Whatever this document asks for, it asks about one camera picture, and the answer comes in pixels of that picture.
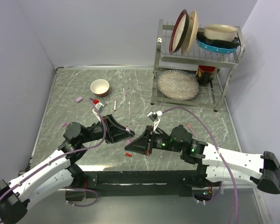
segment plate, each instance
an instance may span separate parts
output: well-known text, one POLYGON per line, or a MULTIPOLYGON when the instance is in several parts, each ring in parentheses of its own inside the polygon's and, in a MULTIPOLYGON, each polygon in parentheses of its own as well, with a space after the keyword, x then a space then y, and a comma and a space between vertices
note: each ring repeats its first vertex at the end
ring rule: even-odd
POLYGON ((182 55, 185 55, 195 43, 198 31, 198 17, 194 10, 189 14, 189 27, 186 33, 185 40, 182 43, 182 55))
POLYGON ((173 32, 171 35, 170 45, 169 45, 169 52, 173 54, 181 48, 182 43, 186 37, 187 31, 189 27, 189 15, 186 9, 184 9, 173 28, 173 32))
POLYGON ((168 98, 189 100, 199 93, 199 83, 185 71, 166 70, 158 76, 158 89, 168 98))
POLYGON ((208 39, 203 34, 203 32, 198 32, 196 38, 200 42, 213 46, 213 47, 216 47, 216 48, 235 49, 241 45, 237 39, 235 39, 233 42, 208 39))
POLYGON ((199 40, 196 40, 196 41, 197 41, 197 44, 202 49, 205 49, 205 50, 208 50, 208 51, 211 51, 211 52, 215 52, 215 53, 219 53, 219 54, 230 54, 230 53, 233 53, 237 50, 237 48, 234 48, 234 49, 216 48, 214 46, 210 46, 210 45, 207 45, 205 43, 202 43, 199 40))

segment metal dish rack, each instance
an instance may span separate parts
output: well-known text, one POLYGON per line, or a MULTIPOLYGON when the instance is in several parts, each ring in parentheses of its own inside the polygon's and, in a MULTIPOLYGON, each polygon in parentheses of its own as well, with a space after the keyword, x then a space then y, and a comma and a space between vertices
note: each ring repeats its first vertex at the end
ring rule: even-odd
MULTIPOLYGON (((154 58, 154 81, 153 81, 153 90, 151 96, 151 105, 154 105, 155 102, 167 102, 167 103, 175 103, 175 104, 203 106, 203 107, 214 109, 214 111, 217 112, 220 105, 223 103, 226 97, 231 76, 234 73, 234 70, 236 69, 239 61, 242 59, 245 52, 245 41, 243 38, 241 28, 237 27, 238 28, 237 36, 238 36, 238 41, 240 42, 240 46, 235 52, 231 54, 218 54, 218 53, 206 51, 200 48, 195 41, 193 47, 186 55, 182 55, 181 50, 171 55, 169 53, 169 44, 170 44, 173 28, 174 28, 174 24, 172 25, 168 25, 168 23, 163 24, 163 20, 159 20, 158 37, 157 37, 157 44, 156 44, 156 51, 155 51, 155 58, 154 58), (212 82, 210 82, 207 86, 201 86, 198 97, 192 100, 176 100, 164 96, 158 90, 158 86, 157 86, 158 75, 166 69, 165 67, 159 66, 160 61, 169 62, 169 63, 214 66, 217 67, 218 69, 230 68, 220 99, 216 102, 212 82), (199 95, 201 96, 203 94, 207 94, 208 97, 206 98, 199 97, 199 95)), ((198 31, 204 32, 204 28, 199 28, 198 31)))

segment red plate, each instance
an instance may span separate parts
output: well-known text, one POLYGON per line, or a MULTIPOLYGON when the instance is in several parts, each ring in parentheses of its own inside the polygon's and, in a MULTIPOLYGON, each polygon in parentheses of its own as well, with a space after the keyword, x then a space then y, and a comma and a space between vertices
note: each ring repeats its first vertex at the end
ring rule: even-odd
POLYGON ((187 34, 188 26, 189 26, 189 15, 187 10, 184 9, 180 13, 171 35, 171 40, 169 45, 170 54, 177 52, 181 48, 182 43, 187 34))

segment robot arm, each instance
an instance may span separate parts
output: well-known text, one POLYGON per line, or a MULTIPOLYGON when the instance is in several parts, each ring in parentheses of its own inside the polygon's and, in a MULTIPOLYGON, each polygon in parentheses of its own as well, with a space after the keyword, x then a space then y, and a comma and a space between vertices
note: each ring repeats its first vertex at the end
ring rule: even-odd
POLYGON ((155 126, 147 126, 143 134, 125 147, 125 150, 150 155, 152 149, 181 152, 181 159, 198 164, 196 175, 184 178, 183 182, 197 188, 215 182, 231 182, 230 174, 219 154, 228 163, 236 183, 245 183, 270 194, 280 194, 280 164, 271 152, 245 154, 220 148, 192 138, 182 125, 175 127, 170 135, 155 126))
MULTIPOLYGON (((135 135, 133 131, 126 131, 126 128, 117 123, 112 115, 103 117, 103 121, 107 128, 105 139, 107 143, 116 143, 135 135)), ((10 191, 0 201, 0 218, 3 223, 19 222, 28 209, 54 191, 68 186, 75 187, 85 180, 83 171, 75 162, 84 155, 86 150, 64 156, 63 154, 85 148, 84 143, 103 138, 103 125, 98 122, 85 127, 72 122, 66 127, 63 136, 65 141, 43 162, 8 183, 4 180, 0 181, 0 197, 10 191), (57 157, 59 158, 54 162, 50 162, 57 157), (24 181, 27 176, 39 169, 39 172, 24 181)))

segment white bowl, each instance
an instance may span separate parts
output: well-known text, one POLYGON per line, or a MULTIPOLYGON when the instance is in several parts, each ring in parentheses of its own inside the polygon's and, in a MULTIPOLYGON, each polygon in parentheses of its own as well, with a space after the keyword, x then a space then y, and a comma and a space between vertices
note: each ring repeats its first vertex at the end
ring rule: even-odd
POLYGON ((90 85, 90 90, 98 97, 105 97, 108 95, 110 84, 107 80, 97 79, 90 85))
POLYGON ((232 42, 238 28, 223 24, 210 24, 204 27, 204 35, 210 40, 222 40, 232 42))

